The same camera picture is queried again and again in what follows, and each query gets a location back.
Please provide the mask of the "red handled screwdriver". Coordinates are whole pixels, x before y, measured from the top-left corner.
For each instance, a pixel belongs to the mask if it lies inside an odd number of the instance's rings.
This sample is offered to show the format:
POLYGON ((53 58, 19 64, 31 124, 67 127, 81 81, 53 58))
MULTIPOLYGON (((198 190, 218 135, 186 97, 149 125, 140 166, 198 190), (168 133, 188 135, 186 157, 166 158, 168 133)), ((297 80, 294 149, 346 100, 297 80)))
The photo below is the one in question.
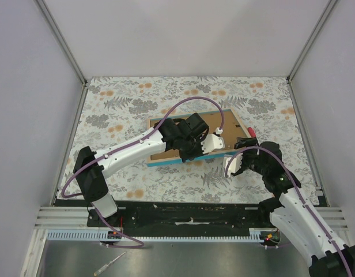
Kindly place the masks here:
POLYGON ((253 137, 253 138, 256 137, 256 133, 255 133, 255 131, 253 130, 252 127, 248 127, 247 131, 248 131, 248 133, 250 134, 251 137, 253 137))

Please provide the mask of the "blue picture frame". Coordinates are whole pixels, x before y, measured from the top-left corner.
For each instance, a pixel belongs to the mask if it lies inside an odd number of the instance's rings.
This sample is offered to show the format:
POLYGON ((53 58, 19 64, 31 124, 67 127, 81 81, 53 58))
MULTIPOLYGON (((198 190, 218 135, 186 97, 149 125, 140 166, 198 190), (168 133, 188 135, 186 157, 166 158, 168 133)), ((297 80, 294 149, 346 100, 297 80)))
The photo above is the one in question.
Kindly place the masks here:
MULTIPOLYGON (((223 110, 224 126, 221 137, 224 139, 225 148, 215 150, 207 155, 195 158, 194 161, 221 158, 224 155, 232 155, 235 151, 234 145, 238 138, 251 138, 252 134, 248 131, 237 112, 232 108, 223 110)), ((208 124, 209 132, 213 133, 221 125, 221 114, 218 110, 200 111, 201 118, 208 124)), ((182 162, 179 151, 170 150, 161 154, 154 154, 147 158, 148 167, 166 166, 171 164, 180 164, 182 162)))

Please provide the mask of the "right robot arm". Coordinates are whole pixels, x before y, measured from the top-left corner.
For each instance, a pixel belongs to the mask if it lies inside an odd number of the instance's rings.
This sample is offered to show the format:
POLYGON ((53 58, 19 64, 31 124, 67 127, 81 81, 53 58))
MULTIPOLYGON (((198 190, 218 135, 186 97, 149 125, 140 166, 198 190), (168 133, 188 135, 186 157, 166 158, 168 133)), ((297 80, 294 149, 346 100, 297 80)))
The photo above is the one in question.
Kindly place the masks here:
POLYGON ((355 276, 355 245, 347 243, 326 223, 282 161, 279 144, 238 138, 237 152, 224 162, 224 174, 251 170, 262 176, 272 198, 259 203, 258 223, 274 226, 298 250, 310 276, 355 276))

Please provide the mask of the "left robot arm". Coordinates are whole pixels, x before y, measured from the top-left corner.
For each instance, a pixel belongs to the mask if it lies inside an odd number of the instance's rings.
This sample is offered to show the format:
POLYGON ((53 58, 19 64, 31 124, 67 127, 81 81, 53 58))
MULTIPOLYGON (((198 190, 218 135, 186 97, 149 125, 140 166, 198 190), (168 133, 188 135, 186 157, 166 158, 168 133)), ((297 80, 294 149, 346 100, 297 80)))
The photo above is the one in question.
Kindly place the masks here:
POLYGON ((118 224, 120 212, 109 192, 106 179, 120 169, 148 156, 178 150, 183 162, 203 156, 201 142, 209 133, 208 124, 198 113, 186 119, 167 118, 131 140, 111 149, 80 150, 73 173, 87 203, 100 212, 100 220, 107 226, 118 224))

